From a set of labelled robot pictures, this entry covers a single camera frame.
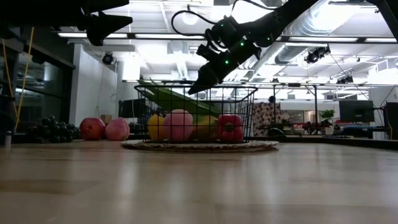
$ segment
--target red apple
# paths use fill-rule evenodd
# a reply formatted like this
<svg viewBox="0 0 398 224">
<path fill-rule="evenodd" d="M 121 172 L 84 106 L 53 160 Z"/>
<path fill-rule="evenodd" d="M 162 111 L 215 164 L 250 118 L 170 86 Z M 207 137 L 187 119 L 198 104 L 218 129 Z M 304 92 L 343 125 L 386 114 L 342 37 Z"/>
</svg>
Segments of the red apple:
<svg viewBox="0 0 398 224">
<path fill-rule="evenodd" d="M 130 127 L 124 118 L 114 119 L 105 128 L 106 138 L 111 141 L 123 141 L 130 135 Z"/>
<path fill-rule="evenodd" d="M 99 118 L 85 118 L 79 129 L 84 140 L 100 140 L 105 134 L 105 124 Z"/>
</svg>

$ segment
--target potted plant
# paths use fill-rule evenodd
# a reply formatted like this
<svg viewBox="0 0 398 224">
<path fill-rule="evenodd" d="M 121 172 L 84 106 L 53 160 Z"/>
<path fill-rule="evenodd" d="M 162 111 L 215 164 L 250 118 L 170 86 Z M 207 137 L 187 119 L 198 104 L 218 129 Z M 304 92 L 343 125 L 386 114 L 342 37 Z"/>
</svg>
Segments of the potted plant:
<svg viewBox="0 0 398 224">
<path fill-rule="evenodd" d="M 326 135 L 331 135 L 333 134 L 334 128 L 333 128 L 333 121 L 332 118 L 335 115 L 334 110 L 324 110 L 320 112 L 320 116 L 322 119 L 324 119 L 323 123 L 325 125 L 325 132 Z"/>
</svg>

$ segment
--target wire basket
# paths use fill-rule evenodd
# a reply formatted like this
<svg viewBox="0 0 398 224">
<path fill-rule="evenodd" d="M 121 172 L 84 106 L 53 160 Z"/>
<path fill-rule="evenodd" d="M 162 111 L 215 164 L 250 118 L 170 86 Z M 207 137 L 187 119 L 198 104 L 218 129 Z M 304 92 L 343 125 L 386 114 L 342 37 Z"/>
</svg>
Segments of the wire basket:
<svg viewBox="0 0 398 224">
<path fill-rule="evenodd" d="M 144 142 L 249 142 L 256 87 L 214 86 L 194 95 L 190 85 L 134 88 Z"/>
</svg>

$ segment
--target red bell pepper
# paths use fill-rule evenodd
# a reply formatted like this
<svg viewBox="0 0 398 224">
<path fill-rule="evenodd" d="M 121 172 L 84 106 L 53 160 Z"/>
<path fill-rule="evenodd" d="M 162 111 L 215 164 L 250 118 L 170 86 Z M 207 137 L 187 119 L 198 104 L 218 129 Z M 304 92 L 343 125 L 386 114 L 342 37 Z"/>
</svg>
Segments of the red bell pepper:
<svg viewBox="0 0 398 224">
<path fill-rule="evenodd" d="M 218 138 L 225 142 L 243 141 L 243 122 L 239 115 L 221 115 L 218 117 Z"/>
</svg>

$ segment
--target round mat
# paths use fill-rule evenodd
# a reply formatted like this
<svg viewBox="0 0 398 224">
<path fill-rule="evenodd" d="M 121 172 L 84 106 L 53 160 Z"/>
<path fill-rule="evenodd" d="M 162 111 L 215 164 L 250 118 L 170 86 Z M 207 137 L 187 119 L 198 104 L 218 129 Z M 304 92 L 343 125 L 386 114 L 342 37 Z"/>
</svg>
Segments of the round mat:
<svg viewBox="0 0 398 224">
<path fill-rule="evenodd" d="M 171 143 L 144 143 L 141 140 L 128 140 L 121 143 L 122 147 L 145 151 L 164 152 L 258 152 L 277 150 L 277 141 L 250 141 L 241 144 L 171 144 Z"/>
</svg>

